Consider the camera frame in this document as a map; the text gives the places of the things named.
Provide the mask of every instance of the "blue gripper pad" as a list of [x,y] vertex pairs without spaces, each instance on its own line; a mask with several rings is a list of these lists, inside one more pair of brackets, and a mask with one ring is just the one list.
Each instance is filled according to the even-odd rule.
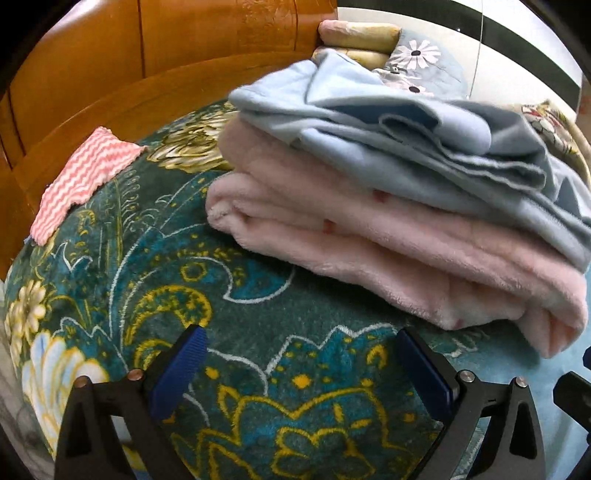
[[454,403],[459,396],[455,369],[412,329],[398,332],[395,348],[398,361],[431,418],[447,424],[453,418]]
[[583,365],[585,368],[591,370],[591,347],[587,348],[587,351],[583,355]]
[[183,398],[195,373],[203,366],[207,355],[205,328],[191,325],[169,351],[156,357],[147,376],[157,376],[149,389],[148,406],[155,420],[168,419]]

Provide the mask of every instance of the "wooden headboard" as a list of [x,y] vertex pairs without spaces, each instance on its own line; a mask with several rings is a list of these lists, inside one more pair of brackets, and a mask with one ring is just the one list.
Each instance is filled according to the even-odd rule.
[[82,0],[0,93],[0,278],[41,195],[99,125],[137,141],[309,58],[336,0]]

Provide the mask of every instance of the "pink and white zigzag towel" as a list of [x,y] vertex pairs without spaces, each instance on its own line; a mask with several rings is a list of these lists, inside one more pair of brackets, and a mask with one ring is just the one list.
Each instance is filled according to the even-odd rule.
[[33,240],[45,245],[72,205],[86,203],[98,187],[130,165],[145,149],[119,140],[105,127],[92,132],[43,193],[31,226]]

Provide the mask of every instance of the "teal patterned blanket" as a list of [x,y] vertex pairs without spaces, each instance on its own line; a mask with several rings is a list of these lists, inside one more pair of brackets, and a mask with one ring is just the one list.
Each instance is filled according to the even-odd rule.
[[[77,376],[118,380],[146,368],[198,323],[210,340],[206,367],[163,423],[196,477],[402,480],[440,430],[395,361],[394,335],[414,325],[457,369],[528,377],[549,471],[566,477],[584,436],[550,392],[562,372],[582,369],[589,335],[542,360],[509,322],[443,332],[359,287],[242,250],[204,211],[223,173],[217,135],[234,113],[219,102],[146,138],[144,155],[16,259],[0,313],[50,453]],[[125,450],[141,472],[133,446]]]

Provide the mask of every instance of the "white flower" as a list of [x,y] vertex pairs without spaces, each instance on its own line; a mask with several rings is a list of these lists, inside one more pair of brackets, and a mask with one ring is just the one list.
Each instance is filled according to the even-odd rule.
[[33,406],[43,435],[56,454],[61,418],[74,380],[88,376],[93,383],[109,381],[109,375],[76,347],[67,349],[63,338],[51,338],[47,330],[31,345],[31,359],[22,368],[22,391]]
[[41,286],[40,281],[30,280],[26,287],[21,287],[18,298],[8,309],[4,329],[10,342],[10,354],[15,367],[21,362],[22,338],[25,337],[30,344],[33,335],[39,330],[39,320],[45,316],[46,308],[41,303],[45,293],[45,287]]
[[435,64],[439,61],[441,52],[435,45],[429,46],[431,42],[423,40],[423,42],[417,47],[417,41],[411,40],[408,42],[407,47],[405,45],[399,45],[388,63],[397,64],[399,67],[406,68],[407,70],[415,70],[417,65],[425,69],[429,64]]
[[400,79],[396,82],[386,82],[386,84],[390,88],[398,89],[398,90],[406,90],[407,92],[412,93],[421,93],[423,95],[432,97],[434,96],[433,93],[428,92],[427,89],[422,85],[415,85],[414,83],[409,82],[407,79]]

